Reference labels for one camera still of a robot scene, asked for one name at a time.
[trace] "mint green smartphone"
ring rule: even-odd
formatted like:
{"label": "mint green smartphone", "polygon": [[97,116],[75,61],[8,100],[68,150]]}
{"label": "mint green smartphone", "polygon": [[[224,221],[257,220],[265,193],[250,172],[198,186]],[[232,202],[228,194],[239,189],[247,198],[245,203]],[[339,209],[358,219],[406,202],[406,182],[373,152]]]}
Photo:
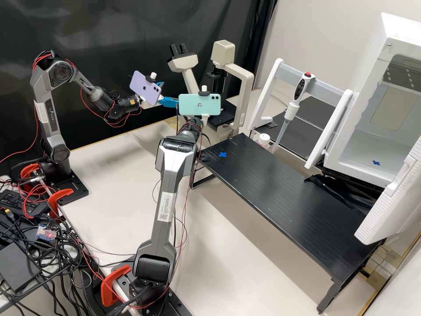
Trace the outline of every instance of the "mint green smartphone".
{"label": "mint green smartphone", "polygon": [[207,96],[180,94],[178,96],[178,111],[180,115],[220,115],[221,96],[217,93]]}

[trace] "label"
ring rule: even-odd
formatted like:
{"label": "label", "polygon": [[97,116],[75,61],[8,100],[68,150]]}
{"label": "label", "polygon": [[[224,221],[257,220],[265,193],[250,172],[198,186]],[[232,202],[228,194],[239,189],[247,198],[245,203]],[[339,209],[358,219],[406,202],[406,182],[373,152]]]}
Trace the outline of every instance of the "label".
{"label": "label", "polygon": [[56,112],[54,110],[53,102],[51,99],[45,101],[45,108],[48,115],[48,120],[50,121],[51,131],[55,132],[58,130],[57,120],[56,120]]}
{"label": "label", "polygon": [[38,116],[39,121],[43,124],[47,124],[48,123],[48,115],[47,115],[47,111],[45,110],[44,103],[38,103],[38,102],[35,102],[35,100],[34,100],[34,105],[35,105],[35,108],[36,108],[36,114]]}
{"label": "label", "polygon": [[177,194],[170,192],[161,193],[161,201],[159,203],[158,218],[160,222],[171,222],[174,214],[175,200]]}
{"label": "label", "polygon": [[246,114],[245,113],[242,113],[241,114],[241,117],[240,117],[240,125],[242,125],[244,123],[244,118],[245,117],[246,117]]}

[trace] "black backdrop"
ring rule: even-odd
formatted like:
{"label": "black backdrop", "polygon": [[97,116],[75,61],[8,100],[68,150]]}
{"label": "black backdrop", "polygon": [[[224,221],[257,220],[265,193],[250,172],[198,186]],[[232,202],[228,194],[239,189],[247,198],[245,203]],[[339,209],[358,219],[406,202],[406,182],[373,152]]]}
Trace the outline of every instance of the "black backdrop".
{"label": "black backdrop", "polygon": [[[3,0],[0,8],[1,159],[25,149],[35,135],[29,78],[40,51],[53,49],[68,57],[92,83],[118,89],[122,96],[132,94],[128,85],[134,70],[154,71],[158,81],[165,81],[162,94],[177,97],[186,87],[182,75],[168,68],[169,45],[185,42],[198,54],[193,72],[201,83],[207,81],[215,40],[233,42],[236,63],[255,72],[259,56],[255,52],[262,46],[270,18],[262,8],[271,13],[273,0]],[[264,27],[256,31],[262,19]],[[238,93],[238,82],[227,83],[230,95]],[[62,135],[71,149],[175,114],[174,109],[151,108],[130,118],[123,128],[112,129],[83,107],[75,84],[58,88],[53,97]],[[37,141],[29,152],[2,163],[0,174],[39,155]]]}

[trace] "bottle cap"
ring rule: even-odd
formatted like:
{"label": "bottle cap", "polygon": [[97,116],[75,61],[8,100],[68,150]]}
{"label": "bottle cap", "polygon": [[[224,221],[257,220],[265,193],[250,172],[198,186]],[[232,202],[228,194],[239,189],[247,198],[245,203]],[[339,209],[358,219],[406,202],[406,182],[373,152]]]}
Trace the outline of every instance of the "bottle cap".
{"label": "bottle cap", "polygon": [[260,134],[259,139],[257,141],[261,146],[267,146],[270,140],[271,137],[268,134],[263,133]]}

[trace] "purple smartphone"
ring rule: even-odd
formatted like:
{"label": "purple smartphone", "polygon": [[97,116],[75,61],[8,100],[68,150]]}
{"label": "purple smartphone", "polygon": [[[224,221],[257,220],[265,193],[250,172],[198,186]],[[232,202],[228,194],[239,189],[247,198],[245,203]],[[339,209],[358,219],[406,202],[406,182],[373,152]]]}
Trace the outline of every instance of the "purple smartphone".
{"label": "purple smartphone", "polygon": [[133,73],[130,89],[152,106],[157,103],[161,94],[161,88],[156,83],[147,81],[146,77],[137,70]]}

